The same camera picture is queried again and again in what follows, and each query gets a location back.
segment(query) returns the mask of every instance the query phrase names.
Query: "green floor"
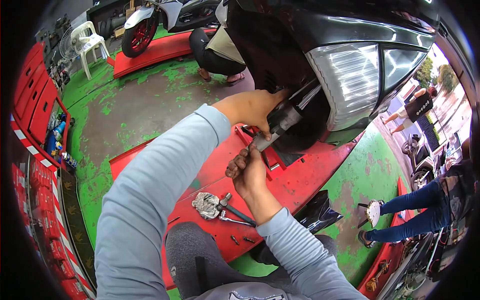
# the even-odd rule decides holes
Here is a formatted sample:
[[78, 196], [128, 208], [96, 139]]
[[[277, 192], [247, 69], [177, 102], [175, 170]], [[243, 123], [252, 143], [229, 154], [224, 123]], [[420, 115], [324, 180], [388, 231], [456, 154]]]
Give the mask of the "green floor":
[[[157, 36], [162, 35], [165, 32], [157, 32]], [[76, 119], [67, 149], [79, 161], [80, 203], [94, 247], [101, 198], [112, 185], [108, 161], [160, 135], [202, 103], [224, 97], [225, 78], [216, 75], [209, 83], [199, 81], [197, 68], [191, 59], [172, 60], [113, 80], [113, 68], [99, 60], [90, 65], [91, 81], [83, 70], [72, 75], [62, 96]], [[324, 186], [329, 190], [334, 209], [345, 217], [323, 233], [336, 240], [338, 265], [354, 286], [360, 283], [380, 249], [380, 245], [366, 249], [357, 241], [356, 225], [363, 218], [363, 209], [358, 209], [357, 203], [395, 197], [398, 176], [403, 174], [393, 152], [376, 127], [370, 125]], [[384, 216], [376, 228], [387, 227], [390, 221], [391, 216]], [[251, 276], [264, 276], [274, 269], [256, 263], [247, 254], [230, 265]], [[176, 289], [169, 291], [169, 295], [179, 296]]]

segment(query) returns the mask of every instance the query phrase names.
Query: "white plastic chair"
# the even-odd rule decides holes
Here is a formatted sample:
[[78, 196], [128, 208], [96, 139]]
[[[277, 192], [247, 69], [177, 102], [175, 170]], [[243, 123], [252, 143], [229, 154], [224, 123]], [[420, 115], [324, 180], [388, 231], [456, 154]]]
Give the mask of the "white plastic chair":
[[[88, 29], [92, 31], [92, 34], [88, 36]], [[71, 37], [72, 39], [76, 36], [79, 36], [80, 39], [87, 39], [88, 42], [84, 45], [83, 49], [80, 52], [80, 60], [82, 61], [82, 66], [85, 70], [85, 74], [87, 75], [88, 80], [92, 80], [92, 75], [90, 75], [90, 70], [88, 69], [87, 58], [86, 54], [88, 51], [93, 51], [93, 60], [96, 62], [96, 53], [95, 47], [98, 45], [100, 47], [100, 51], [102, 52], [102, 58], [106, 59], [108, 54], [107, 46], [105, 46], [105, 40], [103, 37], [99, 36], [95, 32], [95, 27], [91, 21], [87, 21], [77, 28], [73, 29]]]

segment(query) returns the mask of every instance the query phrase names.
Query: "sky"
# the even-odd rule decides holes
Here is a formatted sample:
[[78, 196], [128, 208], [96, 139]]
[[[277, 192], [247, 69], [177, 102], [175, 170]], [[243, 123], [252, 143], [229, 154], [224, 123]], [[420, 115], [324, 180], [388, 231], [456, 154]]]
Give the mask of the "sky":
[[438, 48], [437, 44], [433, 44], [428, 52], [428, 57], [433, 60], [432, 76], [438, 76], [438, 67], [448, 64], [448, 60], [440, 48]]

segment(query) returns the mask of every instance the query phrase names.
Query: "blue jeans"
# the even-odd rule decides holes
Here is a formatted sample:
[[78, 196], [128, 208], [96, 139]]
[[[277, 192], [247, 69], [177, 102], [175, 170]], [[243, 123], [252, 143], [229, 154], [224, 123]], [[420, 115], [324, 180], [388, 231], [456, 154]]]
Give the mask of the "blue jeans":
[[380, 215], [417, 208], [426, 208], [426, 210], [402, 225], [367, 231], [366, 238], [381, 242], [395, 242], [422, 233], [434, 232], [450, 224], [450, 203], [438, 180], [385, 203], [380, 207]]

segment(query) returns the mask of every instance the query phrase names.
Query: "flip-flop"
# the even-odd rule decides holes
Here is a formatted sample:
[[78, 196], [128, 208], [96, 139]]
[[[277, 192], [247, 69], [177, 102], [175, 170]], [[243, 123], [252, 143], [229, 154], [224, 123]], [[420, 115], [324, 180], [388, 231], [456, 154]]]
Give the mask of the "flip-flop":
[[370, 249], [370, 248], [372, 248], [373, 246], [375, 246], [376, 241], [373, 240], [372, 242], [370, 242], [370, 244], [367, 244], [367, 241], [363, 238], [363, 233], [364, 233], [364, 232], [365, 232], [364, 230], [360, 230], [359, 235], [358, 235], [359, 241], [360, 241], [360, 243], [362, 243], [365, 247], [367, 247], [368, 249]]
[[[198, 68], [197, 74], [200, 75], [200, 68]], [[210, 81], [212, 81], [212, 77], [211, 77], [210, 75], [208, 75], [208, 78], [207, 78], [207, 79], [205, 79], [202, 75], [200, 75], [200, 77], [201, 77], [205, 82], [210, 82]]]
[[227, 82], [228, 86], [234, 86], [236, 85], [237, 83], [239, 83], [240, 81], [244, 80], [245, 79], [245, 74], [243, 73], [240, 73], [240, 79], [237, 79], [235, 81], [232, 81], [232, 82]]

